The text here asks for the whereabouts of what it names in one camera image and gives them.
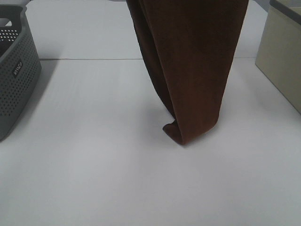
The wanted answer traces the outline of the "brown towel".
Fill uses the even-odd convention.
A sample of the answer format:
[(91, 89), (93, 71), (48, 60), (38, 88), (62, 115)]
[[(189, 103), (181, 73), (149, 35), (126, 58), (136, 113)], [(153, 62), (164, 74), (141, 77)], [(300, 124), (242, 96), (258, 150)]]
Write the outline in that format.
[(218, 121), (248, 1), (129, 0), (127, 6), (151, 82), (174, 118), (163, 130), (185, 145)]

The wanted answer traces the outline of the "beige fabric storage box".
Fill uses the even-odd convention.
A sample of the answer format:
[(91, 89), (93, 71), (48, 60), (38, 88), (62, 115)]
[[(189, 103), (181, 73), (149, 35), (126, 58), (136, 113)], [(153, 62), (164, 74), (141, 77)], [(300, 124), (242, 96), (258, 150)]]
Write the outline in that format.
[(270, 1), (255, 64), (292, 104), (301, 104), (299, 0)]

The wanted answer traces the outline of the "grey perforated plastic basket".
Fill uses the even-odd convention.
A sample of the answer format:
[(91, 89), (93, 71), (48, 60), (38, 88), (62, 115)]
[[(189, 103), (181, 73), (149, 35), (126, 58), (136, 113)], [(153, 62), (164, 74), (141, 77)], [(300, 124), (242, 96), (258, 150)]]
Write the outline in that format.
[(2, 4), (0, 17), (0, 138), (4, 140), (28, 103), (41, 74), (41, 63), (25, 6)]

